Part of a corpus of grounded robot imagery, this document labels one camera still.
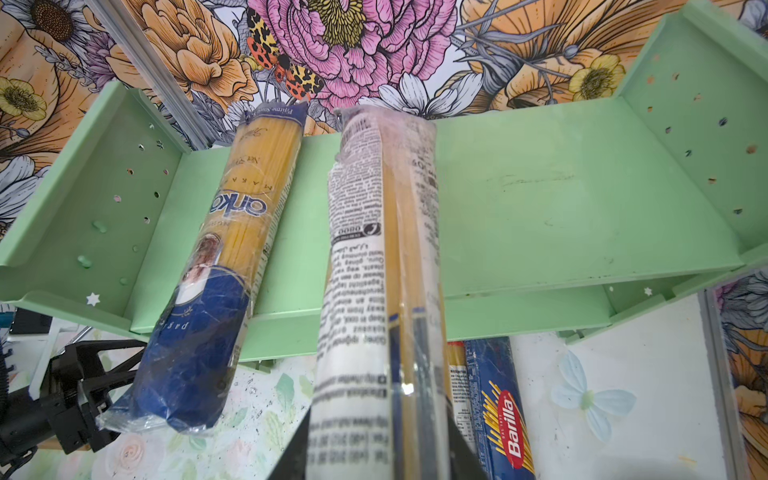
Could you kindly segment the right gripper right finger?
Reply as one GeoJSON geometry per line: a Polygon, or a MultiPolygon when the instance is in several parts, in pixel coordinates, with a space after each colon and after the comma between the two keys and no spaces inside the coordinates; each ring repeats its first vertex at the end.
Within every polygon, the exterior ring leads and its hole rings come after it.
{"type": "Polygon", "coordinates": [[[448,414],[448,436],[451,480],[486,480],[487,476],[476,455],[463,438],[452,415],[448,414]]]}

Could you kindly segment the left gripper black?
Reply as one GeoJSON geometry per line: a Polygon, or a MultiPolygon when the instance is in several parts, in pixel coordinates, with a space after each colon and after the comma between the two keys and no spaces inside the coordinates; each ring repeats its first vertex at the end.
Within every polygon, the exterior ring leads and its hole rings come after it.
{"type": "Polygon", "coordinates": [[[117,439],[97,418],[112,406],[112,391],[132,384],[145,348],[138,340],[70,344],[48,362],[37,399],[28,388],[9,390],[10,352],[2,350],[1,465],[24,466],[50,439],[66,454],[86,446],[98,451],[117,439]]]}

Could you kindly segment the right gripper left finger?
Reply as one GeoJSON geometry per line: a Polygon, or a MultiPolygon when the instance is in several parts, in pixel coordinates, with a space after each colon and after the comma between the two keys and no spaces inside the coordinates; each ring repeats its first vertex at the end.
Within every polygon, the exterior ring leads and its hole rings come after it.
{"type": "Polygon", "coordinates": [[[306,412],[293,437],[270,472],[268,480],[306,479],[310,413],[311,410],[306,412]]]}

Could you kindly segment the clear white-label spaghetti bag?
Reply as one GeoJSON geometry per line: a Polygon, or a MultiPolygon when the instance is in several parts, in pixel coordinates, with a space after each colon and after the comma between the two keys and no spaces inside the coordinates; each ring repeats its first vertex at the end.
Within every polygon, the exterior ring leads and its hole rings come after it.
{"type": "Polygon", "coordinates": [[[372,105],[342,122],[305,475],[447,479],[436,127],[372,105]]]}

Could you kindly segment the blue-bottom Arko spaghetti bag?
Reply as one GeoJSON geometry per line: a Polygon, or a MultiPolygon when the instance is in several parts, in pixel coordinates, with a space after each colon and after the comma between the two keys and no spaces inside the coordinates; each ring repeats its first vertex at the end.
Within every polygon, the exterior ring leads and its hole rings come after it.
{"type": "Polygon", "coordinates": [[[243,114],[183,275],[132,385],[99,416],[100,427],[201,434],[220,419],[290,191],[308,107],[274,101],[243,114]]]}

